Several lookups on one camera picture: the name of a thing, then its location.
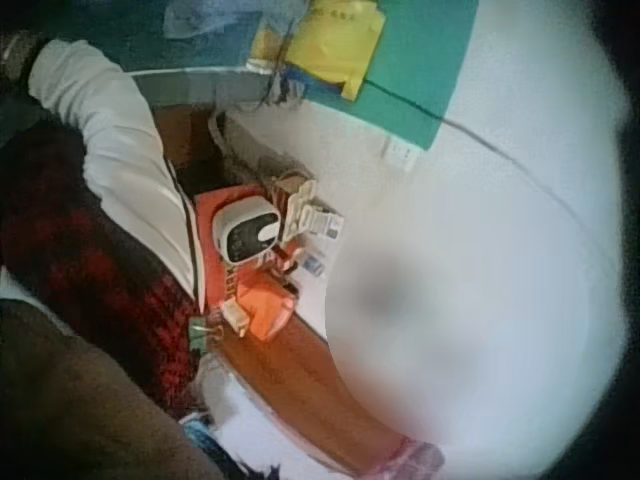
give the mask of pink object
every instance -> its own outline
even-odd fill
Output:
[[[431,480],[442,465],[438,447],[407,438],[391,459],[360,480]]]

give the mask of power outlet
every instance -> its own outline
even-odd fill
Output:
[[[382,151],[382,158],[392,167],[409,173],[415,167],[424,150],[413,143],[389,135]]]

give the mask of white long-sleeve shirt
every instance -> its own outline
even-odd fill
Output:
[[[33,65],[29,93],[82,132],[84,179],[104,212],[157,255],[203,309],[195,213],[163,156],[151,111],[133,79],[86,42],[53,40]],[[0,298],[28,301],[52,316],[4,267]]]

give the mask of cable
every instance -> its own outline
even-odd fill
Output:
[[[273,85],[276,81],[276,78],[278,77],[278,73],[280,72],[280,70],[282,69],[282,66],[284,65],[284,59],[287,53],[287,48],[289,46],[289,41],[291,40],[290,37],[291,37],[291,33],[293,32],[294,23],[295,23],[294,20],[291,20],[289,22],[289,26],[287,27],[287,32],[282,37],[282,43],[280,44],[280,48],[278,49],[276,62],[273,65],[273,71],[269,75],[269,81],[267,82],[267,87],[265,88],[264,95],[258,102],[258,105],[255,106],[254,108],[249,108],[245,110],[240,108],[239,106],[236,106],[238,111],[240,111],[241,113],[256,113],[258,110],[260,110],[264,106],[267,100],[269,100],[269,97],[271,96],[271,91],[273,90]]]
[[[514,156],[508,154],[507,152],[505,152],[503,149],[501,149],[500,147],[496,146],[495,144],[491,143],[490,141],[486,140],[485,138],[483,138],[481,135],[477,134],[476,132],[474,132],[473,130],[471,130],[470,128],[466,127],[465,125],[456,122],[454,120],[450,120],[442,115],[438,115],[437,113],[432,112],[431,110],[429,110],[426,107],[423,107],[422,105],[420,105],[417,102],[414,102],[413,100],[410,100],[406,97],[403,97],[402,95],[399,95],[385,87],[383,87],[382,85],[366,79],[364,80],[364,83],[366,83],[367,85],[370,85],[371,87],[375,88],[376,90],[379,90],[380,92],[384,93],[385,95],[388,95],[391,98],[395,98],[396,100],[404,103],[405,105],[410,106],[411,108],[413,108],[414,110],[417,110],[418,112],[422,113],[423,115],[439,121],[451,128],[453,128],[454,130],[457,130],[461,133],[463,133],[464,135],[466,135],[467,137],[469,137],[471,140],[473,140],[474,142],[480,144],[481,146],[483,146],[484,148],[486,148],[487,150],[489,150],[490,152],[498,155],[499,157],[501,157],[502,159],[508,161],[513,167],[516,168],[516,170],[520,171],[526,178],[527,180],[529,180],[531,182],[531,184],[533,184],[534,187],[536,187],[538,190],[540,190],[542,193],[544,193],[545,195],[547,195],[549,198],[551,198],[555,203],[557,203],[560,208],[562,208],[565,213],[567,215],[569,215],[569,217],[571,217],[571,219],[576,222],[576,224],[578,225],[578,227],[582,230],[582,233],[584,233],[586,235],[586,237],[590,240],[590,242],[594,245],[594,247],[600,252],[600,254],[607,260],[607,262],[610,264],[610,266],[613,268],[613,270],[615,271],[615,261],[613,260],[613,258],[611,258],[611,256],[606,252],[606,250],[604,249],[604,247],[600,244],[600,242],[595,238],[593,232],[591,231],[591,229],[582,221],[582,219],[580,218],[580,216],[577,214],[577,212],[562,198],[560,197],[556,192],[553,191],[553,189],[549,186],[546,185],[544,183],[542,183],[542,181],[540,181],[536,175],[520,160],[518,160],[517,158],[515,158]]]

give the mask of wooden desk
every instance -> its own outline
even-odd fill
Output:
[[[351,397],[327,344],[299,317],[270,343],[228,330],[218,348],[288,427],[351,473],[370,471],[400,447],[404,437]]]

